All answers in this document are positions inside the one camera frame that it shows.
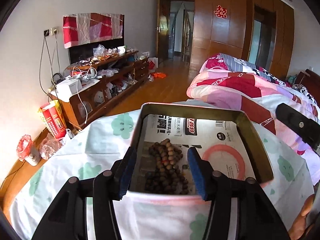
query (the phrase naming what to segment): wooden door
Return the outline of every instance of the wooden door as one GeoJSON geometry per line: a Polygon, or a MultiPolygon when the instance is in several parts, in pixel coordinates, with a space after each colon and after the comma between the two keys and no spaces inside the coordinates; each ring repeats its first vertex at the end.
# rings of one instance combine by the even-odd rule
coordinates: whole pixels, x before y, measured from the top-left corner
{"type": "Polygon", "coordinates": [[[159,63],[168,58],[170,0],[158,0],[156,52],[159,63]]]}
{"type": "Polygon", "coordinates": [[[253,31],[253,21],[254,21],[254,3],[253,0],[247,0],[247,17],[245,23],[245,34],[244,34],[244,43],[241,58],[244,60],[249,59],[250,49],[251,49],[251,40],[252,40],[252,31],[253,31]]]}

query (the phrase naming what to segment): orange item on floor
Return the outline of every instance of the orange item on floor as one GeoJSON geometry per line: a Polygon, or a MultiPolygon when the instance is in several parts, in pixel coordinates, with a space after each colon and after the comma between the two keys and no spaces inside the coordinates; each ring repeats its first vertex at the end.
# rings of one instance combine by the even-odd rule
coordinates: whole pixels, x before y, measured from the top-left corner
{"type": "Polygon", "coordinates": [[[165,78],[167,76],[164,73],[151,73],[151,75],[153,75],[154,78],[165,78]]]}

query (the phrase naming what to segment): headboard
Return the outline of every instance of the headboard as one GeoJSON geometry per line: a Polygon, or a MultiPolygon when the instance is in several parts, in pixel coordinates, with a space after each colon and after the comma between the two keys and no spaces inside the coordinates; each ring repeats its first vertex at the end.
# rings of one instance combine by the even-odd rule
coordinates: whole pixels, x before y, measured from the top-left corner
{"type": "Polygon", "coordinates": [[[294,83],[304,85],[320,107],[320,76],[318,74],[306,69],[305,72],[299,73],[294,83]]]}

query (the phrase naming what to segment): bed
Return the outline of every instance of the bed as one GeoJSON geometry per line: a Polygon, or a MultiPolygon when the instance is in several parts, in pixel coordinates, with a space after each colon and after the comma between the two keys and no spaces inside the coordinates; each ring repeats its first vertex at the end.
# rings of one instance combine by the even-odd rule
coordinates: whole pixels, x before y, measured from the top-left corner
{"type": "MultiPolygon", "coordinates": [[[[218,54],[209,58],[187,90],[190,98],[179,104],[245,111],[264,144],[274,180],[262,185],[287,229],[320,178],[319,157],[275,118],[275,107],[287,103],[318,120],[320,109],[306,96],[247,62],[218,54]]],[[[10,207],[13,228],[30,240],[55,195],[71,176],[93,178],[111,168],[130,145],[139,110],[102,117],[66,143],[31,178],[10,207]],[[116,122],[130,123],[118,131],[116,122]]],[[[122,239],[201,239],[210,203],[185,205],[146,201],[132,192],[114,202],[122,239]]],[[[92,199],[87,199],[88,239],[95,239],[92,199]]]]}

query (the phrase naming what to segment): red plastic bag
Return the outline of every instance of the red plastic bag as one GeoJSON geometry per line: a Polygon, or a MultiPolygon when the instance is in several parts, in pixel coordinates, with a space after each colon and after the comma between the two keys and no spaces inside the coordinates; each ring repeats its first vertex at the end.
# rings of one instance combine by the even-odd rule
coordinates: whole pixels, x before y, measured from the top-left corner
{"type": "Polygon", "coordinates": [[[20,161],[24,161],[24,159],[29,156],[32,145],[33,142],[30,135],[26,134],[21,137],[16,150],[20,161]]]}
{"type": "Polygon", "coordinates": [[[149,61],[149,70],[153,69],[156,64],[154,64],[152,61],[149,61]]]}
{"type": "Polygon", "coordinates": [[[167,75],[164,73],[151,73],[155,78],[165,78],[167,75]]]}
{"type": "Polygon", "coordinates": [[[26,160],[32,166],[36,166],[41,159],[39,151],[33,145],[31,136],[27,134],[19,140],[16,151],[20,161],[26,160]]]}

